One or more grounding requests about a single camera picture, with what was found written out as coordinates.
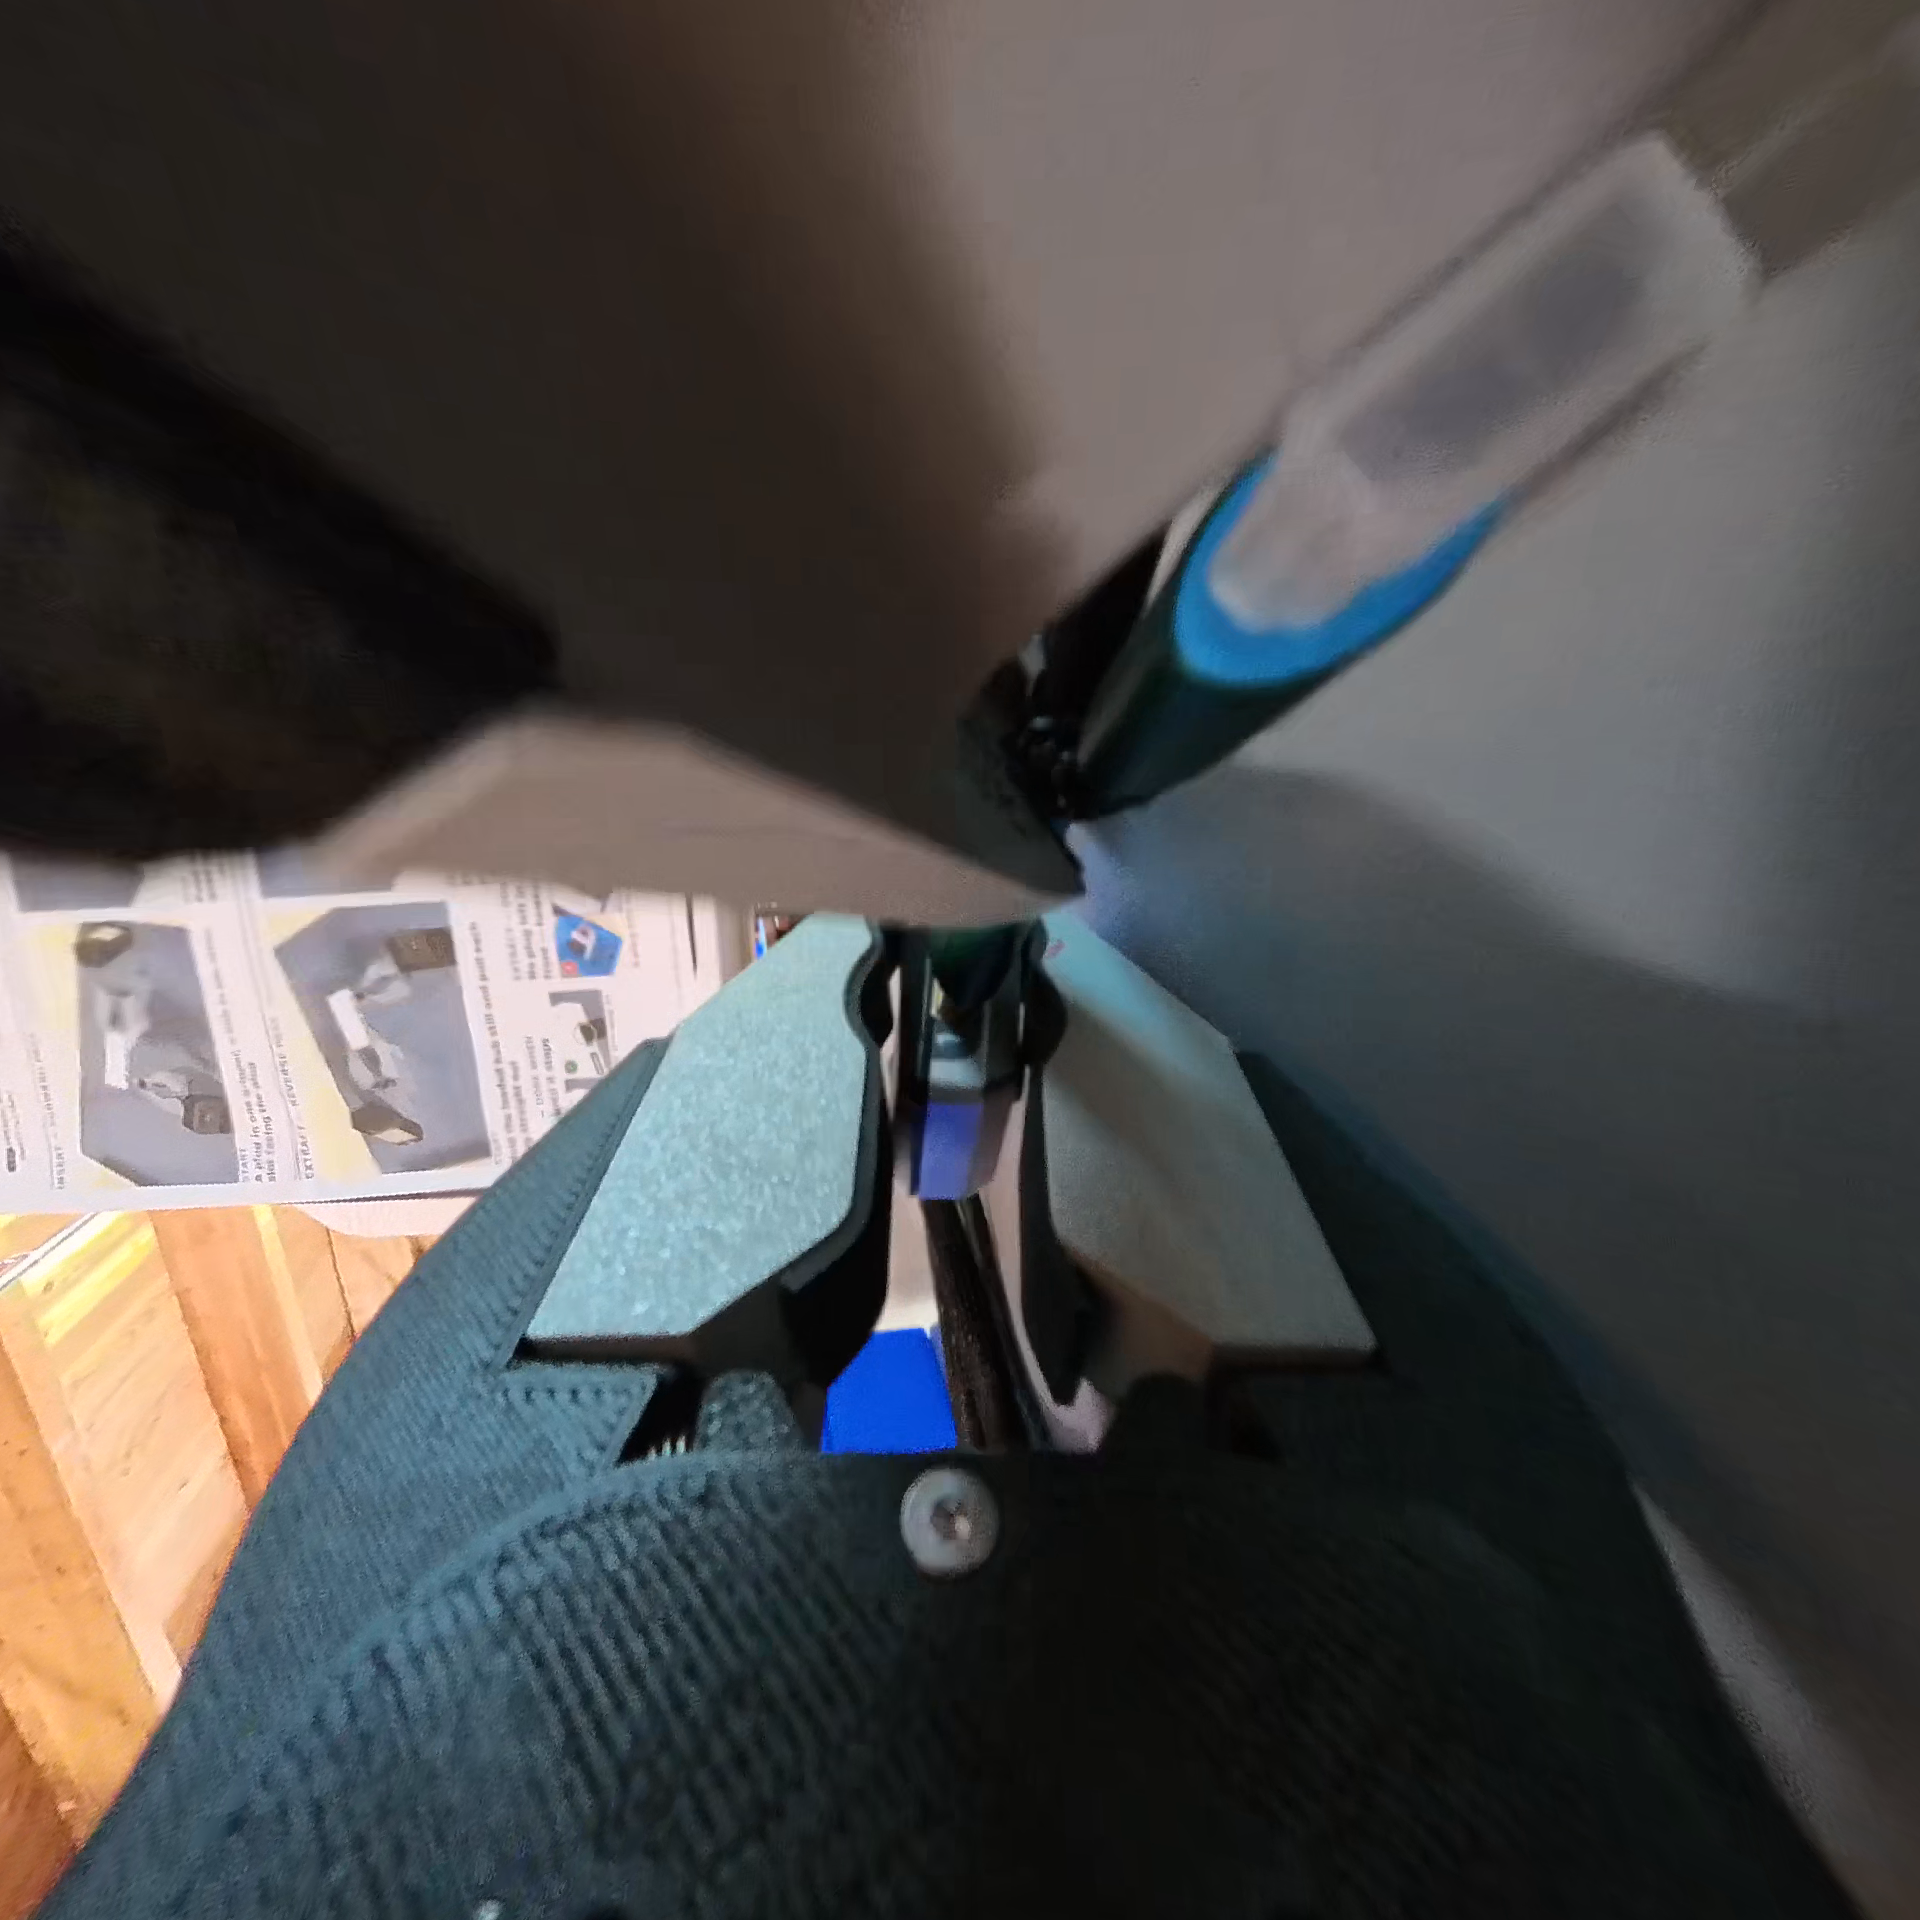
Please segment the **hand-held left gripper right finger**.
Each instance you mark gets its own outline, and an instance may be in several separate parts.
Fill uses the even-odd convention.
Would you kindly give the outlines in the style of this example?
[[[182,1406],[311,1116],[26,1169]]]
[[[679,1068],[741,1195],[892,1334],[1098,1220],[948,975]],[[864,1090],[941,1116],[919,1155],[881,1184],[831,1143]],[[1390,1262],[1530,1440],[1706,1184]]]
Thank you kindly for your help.
[[[1048,1397],[1366,1365],[1379,1340],[1237,1048],[1078,917],[1042,922],[1020,1323]]]

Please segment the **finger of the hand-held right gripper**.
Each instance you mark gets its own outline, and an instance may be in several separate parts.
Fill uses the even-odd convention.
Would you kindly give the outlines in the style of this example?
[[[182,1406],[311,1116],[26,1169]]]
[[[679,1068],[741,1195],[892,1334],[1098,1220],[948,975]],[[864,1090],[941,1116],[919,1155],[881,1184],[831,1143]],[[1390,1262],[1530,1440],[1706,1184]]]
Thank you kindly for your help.
[[[1082,864],[951,712],[805,714],[756,739],[503,712],[259,830],[347,889],[413,871],[691,893],[883,923],[1025,922]]]
[[[5,227],[516,600],[963,716],[1750,3],[5,3]]]

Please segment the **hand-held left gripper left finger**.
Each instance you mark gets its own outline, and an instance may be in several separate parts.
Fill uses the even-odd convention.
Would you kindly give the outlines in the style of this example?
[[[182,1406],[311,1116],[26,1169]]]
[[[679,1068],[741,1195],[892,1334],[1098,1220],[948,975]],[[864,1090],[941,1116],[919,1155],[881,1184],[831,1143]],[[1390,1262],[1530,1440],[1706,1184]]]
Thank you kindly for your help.
[[[547,1363],[828,1388],[888,1290],[885,932],[809,916],[667,1040],[523,1334]]]

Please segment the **brushed metal hub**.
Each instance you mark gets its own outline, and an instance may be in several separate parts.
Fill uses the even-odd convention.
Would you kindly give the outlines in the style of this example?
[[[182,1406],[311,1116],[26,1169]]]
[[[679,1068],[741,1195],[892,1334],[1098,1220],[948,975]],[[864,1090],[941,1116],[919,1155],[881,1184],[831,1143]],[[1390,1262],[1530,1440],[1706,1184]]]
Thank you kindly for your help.
[[[992,1180],[1026,1074],[1037,922],[908,929],[899,942],[894,1111],[910,1192],[963,1201]]]

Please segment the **blue storage bin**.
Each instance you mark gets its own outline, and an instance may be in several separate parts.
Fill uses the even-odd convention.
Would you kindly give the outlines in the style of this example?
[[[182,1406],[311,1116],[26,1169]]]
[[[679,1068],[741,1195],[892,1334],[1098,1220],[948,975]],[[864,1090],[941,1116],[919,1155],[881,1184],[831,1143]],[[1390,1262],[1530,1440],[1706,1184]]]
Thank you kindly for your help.
[[[919,1456],[958,1447],[939,1334],[877,1329],[828,1386],[823,1454]]]

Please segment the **black braided cable green plugs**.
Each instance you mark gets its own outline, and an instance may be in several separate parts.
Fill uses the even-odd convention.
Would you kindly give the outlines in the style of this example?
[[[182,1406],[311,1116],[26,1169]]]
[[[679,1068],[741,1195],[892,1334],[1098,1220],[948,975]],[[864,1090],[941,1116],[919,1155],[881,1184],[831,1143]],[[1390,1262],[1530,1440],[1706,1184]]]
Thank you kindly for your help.
[[[1384,648],[1501,524],[1739,314],[1752,254],[1645,132],[1293,397],[1087,690],[1020,743],[1056,820],[1134,809]]]

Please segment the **printed instruction sheet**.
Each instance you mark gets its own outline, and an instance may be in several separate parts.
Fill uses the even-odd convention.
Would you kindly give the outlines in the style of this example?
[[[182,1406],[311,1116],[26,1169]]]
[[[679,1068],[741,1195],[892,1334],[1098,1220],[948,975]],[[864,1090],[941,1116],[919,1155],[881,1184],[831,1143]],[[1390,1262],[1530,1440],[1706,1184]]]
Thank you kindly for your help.
[[[5,1209],[475,1192],[734,970],[702,896],[5,853]]]

